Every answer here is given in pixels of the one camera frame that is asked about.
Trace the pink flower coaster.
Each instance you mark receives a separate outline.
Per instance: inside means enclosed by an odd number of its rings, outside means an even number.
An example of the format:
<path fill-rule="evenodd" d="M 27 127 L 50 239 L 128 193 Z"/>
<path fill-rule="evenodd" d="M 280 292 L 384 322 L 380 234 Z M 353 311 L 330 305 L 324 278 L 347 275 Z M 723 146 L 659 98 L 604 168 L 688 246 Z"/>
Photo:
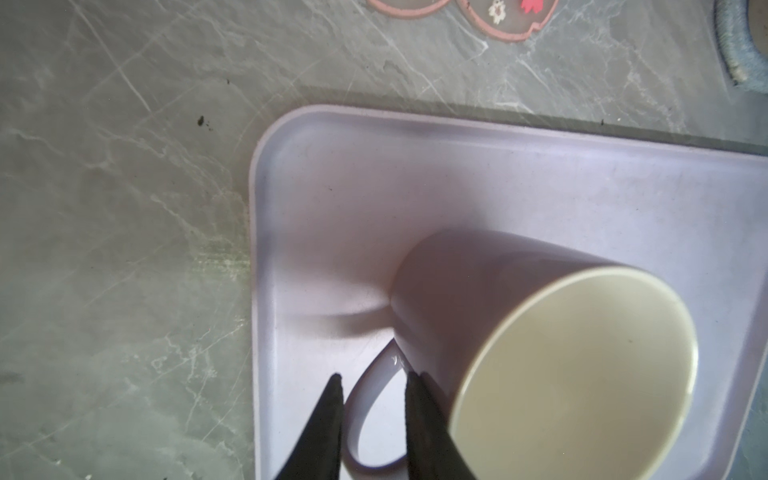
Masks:
<path fill-rule="evenodd" d="M 374 10 L 393 18 L 414 20 L 430 16 L 450 3 L 449 0 L 395 1 L 368 0 Z M 456 0 L 464 17 L 489 38 L 523 42 L 541 31 L 558 6 L 558 0 Z"/>

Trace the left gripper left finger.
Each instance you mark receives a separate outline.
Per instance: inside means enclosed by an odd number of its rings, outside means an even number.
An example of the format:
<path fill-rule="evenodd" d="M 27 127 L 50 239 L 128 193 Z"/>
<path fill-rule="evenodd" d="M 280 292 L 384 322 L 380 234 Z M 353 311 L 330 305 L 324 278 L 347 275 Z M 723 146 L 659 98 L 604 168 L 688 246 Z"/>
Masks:
<path fill-rule="evenodd" d="M 330 376 L 277 480 L 338 480 L 344 418 L 342 376 Z"/>

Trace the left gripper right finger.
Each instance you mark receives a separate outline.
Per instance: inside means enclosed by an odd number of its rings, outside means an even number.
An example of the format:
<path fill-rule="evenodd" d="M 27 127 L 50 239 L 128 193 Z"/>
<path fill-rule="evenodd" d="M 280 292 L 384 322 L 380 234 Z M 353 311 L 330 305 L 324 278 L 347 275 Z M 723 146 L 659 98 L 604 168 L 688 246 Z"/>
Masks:
<path fill-rule="evenodd" d="M 409 372 L 405 390 L 406 459 L 410 480 L 474 479 L 421 376 Z"/>

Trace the blue woven round coaster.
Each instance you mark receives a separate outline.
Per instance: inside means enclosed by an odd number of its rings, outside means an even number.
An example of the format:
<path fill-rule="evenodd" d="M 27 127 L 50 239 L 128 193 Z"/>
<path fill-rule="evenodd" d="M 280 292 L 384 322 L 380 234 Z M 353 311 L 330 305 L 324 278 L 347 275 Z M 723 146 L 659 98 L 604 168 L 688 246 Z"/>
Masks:
<path fill-rule="evenodd" d="M 767 56 L 750 33 L 748 2 L 717 0 L 713 15 L 719 52 L 734 84 L 767 94 Z"/>

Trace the white cup lavender outside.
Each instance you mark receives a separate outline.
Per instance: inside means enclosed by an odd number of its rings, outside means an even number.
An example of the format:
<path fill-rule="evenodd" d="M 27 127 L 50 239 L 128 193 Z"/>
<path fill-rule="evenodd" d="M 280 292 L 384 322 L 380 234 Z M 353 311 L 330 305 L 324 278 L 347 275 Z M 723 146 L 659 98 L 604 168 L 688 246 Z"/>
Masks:
<path fill-rule="evenodd" d="M 504 232 L 454 229 L 405 257 L 394 337 L 345 405 L 343 459 L 399 371 L 420 375 L 478 479 L 648 479 L 689 412 L 698 368 L 680 296 L 644 270 Z"/>

